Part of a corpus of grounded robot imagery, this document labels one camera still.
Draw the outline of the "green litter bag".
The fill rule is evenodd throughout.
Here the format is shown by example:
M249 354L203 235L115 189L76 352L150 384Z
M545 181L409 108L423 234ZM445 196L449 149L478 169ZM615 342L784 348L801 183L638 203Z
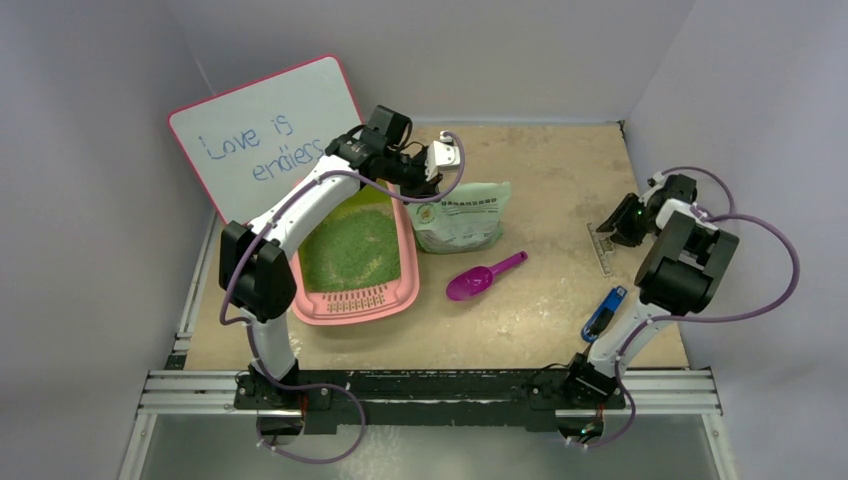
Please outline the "green litter bag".
M512 196L510 182L457 186L440 202L408 204L418 247L430 254L489 248L503 234L501 219Z

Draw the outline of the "pink green litter box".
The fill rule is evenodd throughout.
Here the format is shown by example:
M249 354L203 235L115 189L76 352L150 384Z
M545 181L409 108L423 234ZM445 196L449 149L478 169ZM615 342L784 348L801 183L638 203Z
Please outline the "pink green litter box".
M309 292L305 289L298 251L291 261L298 284L298 293L291 310L304 323L313 326L343 326L374 321L402 312L417 298L420 281L416 245L403 202L372 188L365 188L345 200L328 217L372 204L389 204L392 208L399 241L400 277L379 286L356 290Z

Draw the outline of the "purple plastic scoop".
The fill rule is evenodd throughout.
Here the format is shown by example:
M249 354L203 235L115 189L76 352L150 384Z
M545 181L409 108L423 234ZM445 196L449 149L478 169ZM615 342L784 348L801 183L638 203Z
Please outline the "purple plastic scoop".
M515 268L528 259L526 251L520 251L491 266L475 266L453 278L445 289L452 301L465 301L490 288L496 277Z

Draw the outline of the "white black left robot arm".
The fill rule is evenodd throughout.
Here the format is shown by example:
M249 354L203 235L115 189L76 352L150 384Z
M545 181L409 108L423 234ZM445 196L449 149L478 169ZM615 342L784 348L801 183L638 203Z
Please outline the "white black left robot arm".
M298 395L298 382L287 375L296 356L272 349L298 291L290 261L303 241L366 186L407 203L442 198L435 162L425 150L414 156L405 151L412 130L410 117L377 106L366 123L331 140L305 179L276 205L247 223L224 226L219 321L246 327L251 365L264 376L259 395L272 408L287 408Z

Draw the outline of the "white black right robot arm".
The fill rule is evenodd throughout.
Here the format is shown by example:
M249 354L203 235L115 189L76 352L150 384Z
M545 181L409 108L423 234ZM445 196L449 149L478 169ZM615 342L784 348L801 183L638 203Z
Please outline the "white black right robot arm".
M656 173L642 194L630 193L595 231L624 247L654 242L635 276L637 298L583 353L561 381L576 407L613 396L635 355L673 319L702 312L715 296L739 238L708 220L697 203L697 182L679 173Z

